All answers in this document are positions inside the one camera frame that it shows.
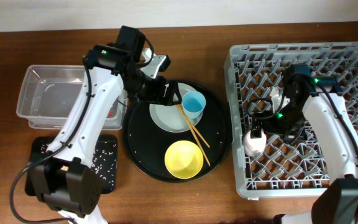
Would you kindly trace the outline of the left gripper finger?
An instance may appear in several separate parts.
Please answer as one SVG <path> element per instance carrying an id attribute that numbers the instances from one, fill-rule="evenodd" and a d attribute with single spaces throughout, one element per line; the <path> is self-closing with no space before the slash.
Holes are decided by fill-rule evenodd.
<path id="1" fill-rule="evenodd" d="M 168 86 L 165 89 L 165 93 L 162 98 L 162 104 L 165 106 L 171 106 L 173 104 L 173 95 L 175 93 L 175 84 L 173 81 L 169 81 Z"/>
<path id="2" fill-rule="evenodd" d="M 173 101 L 173 105 L 179 105 L 182 102 L 180 88 L 178 86 L 177 81 L 173 81 L 173 98 L 172 98 L 172 101 Z"/>

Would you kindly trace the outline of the wooden chopstick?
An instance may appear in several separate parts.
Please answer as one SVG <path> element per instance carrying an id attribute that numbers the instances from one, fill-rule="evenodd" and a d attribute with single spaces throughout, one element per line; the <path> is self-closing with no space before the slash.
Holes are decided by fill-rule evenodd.
<path id="1" fill-rule="evenodd" d="M 202 147 L 202 145 L 201 145 L 201 143 L 200 143 L 200 141 L 199 141 L 199 139 L 198 139 L 199 136 L 195 133 L 194 130 L 192 130 L 192 128 L 191 128 L 191 126 L 190 126 L 190 123 L 189 123 L 186 119 L 185 119 L 185 121 L 186 121 L 186 123 L 187 123 L 187 125 L 188 125 L 188 127 L 189 127 L 189 130 L 190 130 L 191 134 L 193 135 L 193 138 L 195 139 L 195 141 L 196 141 L 196 143 L 197 143 L 199 149 L 201 150 L 202 155 L 203 155 L 205 161 L 207 162 L 207 164 L 208 164 L 209 166 L 211 166 L 211 163 L 210 163 L 210 161 L 209 161 L 209 159 L 208 159 L 208 157 L 207 157 L 207 155 L 206 155 L 206 153 L 205 153 L 205 151 L 204 151 L 204 149 L 203 149 L 203 147 Z"/>
<path id="2" fill-rule="evenodd" d="M 183 117 L 190 123 L 190 126 L 191 126 L 192 130 L 194 130 L 195 133 L 201 138 L 201 140 L 207 145 L 207 147 L 210 148 L 210 145 L 208 144 L 208 142 L 205 140 L 205 138 L 202 136 L 202 134 L 197 130 L 195 125 L 190 121 L 190 118 L 187 117 L 187 115 L 185 114 L 185 112 L 182 109 L 182 107 L 180 105 L 176 105 L 176 107 L 181 112 Z"/>

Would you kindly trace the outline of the pink cup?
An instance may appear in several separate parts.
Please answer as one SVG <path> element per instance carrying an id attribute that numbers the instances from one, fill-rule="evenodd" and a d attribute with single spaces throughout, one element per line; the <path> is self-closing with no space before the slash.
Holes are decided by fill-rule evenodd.
<path id="1" fill-rule="evenodd" d="M 254 157 L 257 154 L 264 152 L 267 137 L 262 130 L 249 130 L 243 137 L 242 143 L 245 153 L 250 157 Z"/>

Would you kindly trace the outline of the blue cup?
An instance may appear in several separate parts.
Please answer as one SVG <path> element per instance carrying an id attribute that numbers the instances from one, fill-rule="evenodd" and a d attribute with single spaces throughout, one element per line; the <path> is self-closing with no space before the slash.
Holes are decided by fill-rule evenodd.
<path id="1" fill-rule="evenodd" d="M 198 91 L 190 91 L 183 96 L 181 105 L 187 117 L 196 119 L 206 106 L 206 98 Z"/>

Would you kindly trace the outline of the red snack wrapper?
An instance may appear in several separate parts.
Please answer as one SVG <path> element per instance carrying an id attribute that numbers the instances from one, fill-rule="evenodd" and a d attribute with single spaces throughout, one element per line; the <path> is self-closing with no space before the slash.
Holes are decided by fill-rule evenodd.
<path id="1" fill-rule="evenodd" d="M 117 114 L 117 104 L 113 104 L 111 109 L 108 112 L 107 118 L 113 118 Z"/>

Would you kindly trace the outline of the yellow bowl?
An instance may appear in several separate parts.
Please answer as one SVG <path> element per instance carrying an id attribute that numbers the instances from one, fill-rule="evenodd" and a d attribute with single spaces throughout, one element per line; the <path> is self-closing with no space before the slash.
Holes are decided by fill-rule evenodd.
<path id="1" fill-rule="evenodd" d="M 195 143 L 181 140 L 167 148 L 164 164 L 172 176 L 178 179 L 190 179 L 203 168 L 204 157 L 201 149 Z"/>

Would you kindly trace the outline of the food scraps with rice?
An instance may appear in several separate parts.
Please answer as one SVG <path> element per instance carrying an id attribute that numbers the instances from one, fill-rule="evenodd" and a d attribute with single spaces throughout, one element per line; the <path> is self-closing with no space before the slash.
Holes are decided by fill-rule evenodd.
<path id="1" fill-rule="evenodd" d="M 116 169 L 117 142 L 98 141 L 93 154 L 91 170 L 100 177 L 112 177 Z"/>

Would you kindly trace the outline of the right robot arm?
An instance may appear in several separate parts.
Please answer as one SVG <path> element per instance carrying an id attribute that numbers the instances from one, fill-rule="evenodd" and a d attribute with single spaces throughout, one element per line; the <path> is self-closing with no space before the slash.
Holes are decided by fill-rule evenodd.
<path id="1" fill-rule="evenodd" d="M 358 135 L 346 110 L 344 93 L 334 77 L 316 77 L 307 65 L 289 66 L 282 74 L 283 92 L 273 111 L 255 112 L 247 106 L 252 127 L 244 137 L 252 154 L 261 145 L 252 142 L 264 133 L 295 142 L 297 129 L 309 122 L 328 167 L 329 187 L 308 212 L 279 214 L 274 223 L 358 223 Z"/>

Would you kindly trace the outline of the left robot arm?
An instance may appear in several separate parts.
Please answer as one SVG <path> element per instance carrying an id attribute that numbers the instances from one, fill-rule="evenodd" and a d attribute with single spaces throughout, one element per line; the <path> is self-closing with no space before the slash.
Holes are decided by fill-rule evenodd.
<path id="1" fill-rule="evenodd" d="M 114 43 L 88 51 L 82 58 L 85 84 L 62 130 L 45 157 L 22 171 L 38 201 L 61 214 L 60 222 L 106 222 L 98 207 L 103 180 L 91 165 L 108 112 L 123 91 L 151 104 L 181 103 L 178 83 L 158 75 L 169 57 L 151 54 L 142 62 L 145 44 L 150 41 L 139 29 L 122 26 Z"/>

